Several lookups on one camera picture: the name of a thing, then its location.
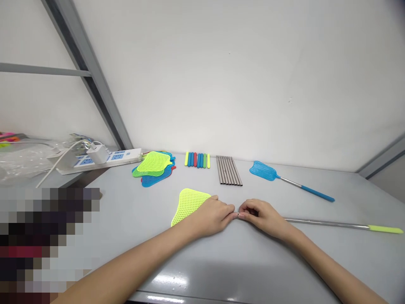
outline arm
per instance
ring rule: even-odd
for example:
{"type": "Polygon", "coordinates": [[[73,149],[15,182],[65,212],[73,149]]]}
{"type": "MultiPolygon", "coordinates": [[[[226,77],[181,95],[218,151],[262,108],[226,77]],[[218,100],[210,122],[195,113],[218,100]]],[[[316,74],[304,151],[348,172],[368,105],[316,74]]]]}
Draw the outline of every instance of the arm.
{"type": "Polygon", "coordinates": [[[239,212],[240,219],[251,222],[297,250],[344,304],[387,303],[287,222],[269,203],[247,200],[240,206],[239,212]]]}
{"type": "Polygon", "coordinates": [[[237,217],[234,205],[211,196],[197,211],[76,282],[54,304],[122,304],[169,257],[188,243],[215,234],[237,217]]]}

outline white power strip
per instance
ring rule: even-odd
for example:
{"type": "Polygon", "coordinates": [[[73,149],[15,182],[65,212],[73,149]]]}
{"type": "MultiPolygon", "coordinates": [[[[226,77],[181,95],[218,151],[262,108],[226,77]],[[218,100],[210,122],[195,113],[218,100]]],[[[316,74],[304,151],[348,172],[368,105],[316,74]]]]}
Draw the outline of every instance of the white power strip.
{"type": "Polygon", "coordinates": [[[60,174],[66,175],[71,173],[84,172],[88,170],[115,167],[120,165],[126,165],[130,163],[138,163],[142,161],[142,149],[122,150],[116,152],[110,152],[107,162],[103,164],[95,164],[90,156],[77,156],[77,163],[68,170],[59,170],[60,174]]]}

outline blue handle grip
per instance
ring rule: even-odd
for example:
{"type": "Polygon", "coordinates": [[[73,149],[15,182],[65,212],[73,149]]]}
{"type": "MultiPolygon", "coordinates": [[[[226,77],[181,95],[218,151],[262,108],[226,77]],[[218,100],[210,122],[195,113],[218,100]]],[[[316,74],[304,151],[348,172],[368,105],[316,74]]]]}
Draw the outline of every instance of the blue handle grip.
{"type": "Polygon", "coordinates": [[[315,194],[315,195],[317,195],[319,197],[322,197],[322,198],[326,199],[327,201],[330,201],[330,202],[335,201],[334,198],[331,198],[330,196],[324,195],[324,194],[322,194],[322,193],[320,193],[318,191],[312,190],[311,188],[308,188],[306,186],[301,186],[301,189],[304,189],[305,191],[308,191],[308,192],[310,192],[312,194],[315,194]]]}

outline white wall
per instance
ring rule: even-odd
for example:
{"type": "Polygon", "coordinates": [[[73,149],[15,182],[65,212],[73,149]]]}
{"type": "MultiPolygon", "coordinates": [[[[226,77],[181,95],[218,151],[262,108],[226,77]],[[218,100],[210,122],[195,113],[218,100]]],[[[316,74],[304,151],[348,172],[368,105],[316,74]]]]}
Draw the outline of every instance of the white wall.
{"type": "Polygon", "coordinates": [[[356,171],[405,129],[384,0],[75,0],[135,146],[356,171]]]}
{"type": "MultiPolygon", "coordinates": [[[[0,41],[0,62],[75,69],[41,1],[0,1],[0,41]]],[[[0,72],[0,130],[115,145],[79,77],[0,72]]]]}
{"type": "Polygon", "coordinates": [[[405,203],[405,156],[402,156],[369,180],[405,203]]]}

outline green plastic stick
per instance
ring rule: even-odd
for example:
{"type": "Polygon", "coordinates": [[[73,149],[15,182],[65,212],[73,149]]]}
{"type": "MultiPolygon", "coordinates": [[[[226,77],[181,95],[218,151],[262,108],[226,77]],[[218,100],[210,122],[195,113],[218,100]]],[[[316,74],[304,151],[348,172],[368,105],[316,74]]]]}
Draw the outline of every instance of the green plastic stick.
{"type": "Polygon", "coordinates": [[[384,227],[384,226],[374,226],[374,225],[367,225],[370,227],[371,231],[379,231],[379,232],[388,232],[388,233],[404,233],[400,228],[393,228],[393,227],[384,227]]]}

